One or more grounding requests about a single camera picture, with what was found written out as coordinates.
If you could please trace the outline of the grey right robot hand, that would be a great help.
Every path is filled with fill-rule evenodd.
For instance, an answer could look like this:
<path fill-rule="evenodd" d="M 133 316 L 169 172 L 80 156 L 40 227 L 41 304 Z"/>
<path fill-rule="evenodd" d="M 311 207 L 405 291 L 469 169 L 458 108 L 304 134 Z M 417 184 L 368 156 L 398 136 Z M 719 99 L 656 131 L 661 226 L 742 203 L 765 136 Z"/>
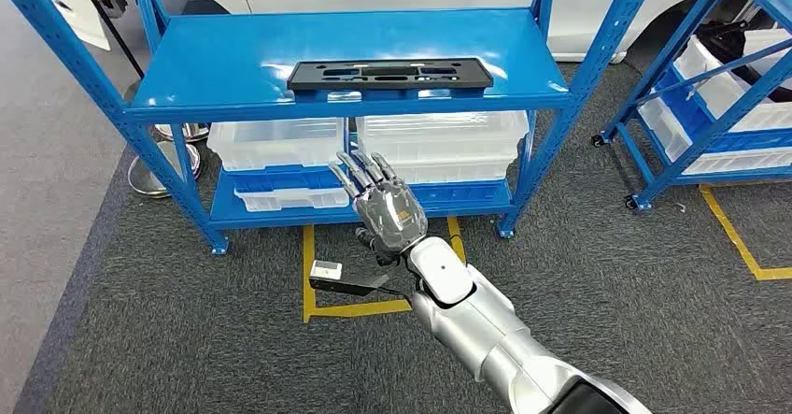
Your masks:
<path fill-rule="evenodd" d="M 341 165 L 329 168 L 351 199 L 363 226 L 356 238 L 382 266 L 400 257 L 427 234 L 428 221 L 408 184 L 377 152 L 338 151 Z"/>

